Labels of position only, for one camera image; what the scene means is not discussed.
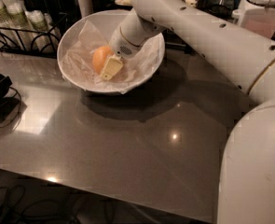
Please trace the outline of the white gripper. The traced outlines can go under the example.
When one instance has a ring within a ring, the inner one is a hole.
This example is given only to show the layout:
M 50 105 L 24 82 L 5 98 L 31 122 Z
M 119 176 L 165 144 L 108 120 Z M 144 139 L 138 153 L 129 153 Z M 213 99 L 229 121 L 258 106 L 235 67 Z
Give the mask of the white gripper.
M 132 9 L 110 38 L 109 46 L 116 55 L 111 55 L 106 59 L 100 78 L 112 79 L 123 67 L 120 57 L 133 58 L 148 39 L 161 32 L 161 26 L 144 20 Z

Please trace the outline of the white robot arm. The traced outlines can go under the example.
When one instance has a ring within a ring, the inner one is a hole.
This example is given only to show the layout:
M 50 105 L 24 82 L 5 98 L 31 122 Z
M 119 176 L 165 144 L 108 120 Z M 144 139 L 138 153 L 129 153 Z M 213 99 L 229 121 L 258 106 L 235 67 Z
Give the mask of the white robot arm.
M 109 45 L 115 54 L 131 58 L 165 28 L 257 104 L 227 139 L 217 224 L 275 224 L 275 41 L 182 0 L 132 0 Z

